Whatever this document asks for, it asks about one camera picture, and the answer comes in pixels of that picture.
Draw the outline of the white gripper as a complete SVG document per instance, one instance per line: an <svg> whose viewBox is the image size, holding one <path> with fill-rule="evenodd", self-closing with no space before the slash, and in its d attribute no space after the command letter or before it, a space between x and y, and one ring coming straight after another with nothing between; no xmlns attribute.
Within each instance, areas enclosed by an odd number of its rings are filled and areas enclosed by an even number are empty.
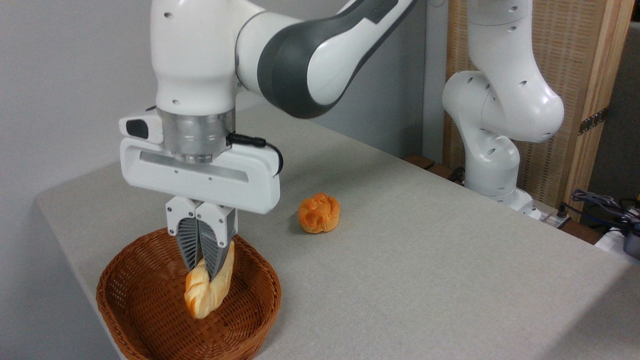
<svg viewBox="0 0 640 360"><path fill-rule="evenodd" d="M189 272L203 256L210 280L237 234L237 209L267 214L281 198L278 155L269 148L234 145L212 162L189 164L160 145L126 137L119 157L128 184L174 195L166 203L167 232Z"/></svg>

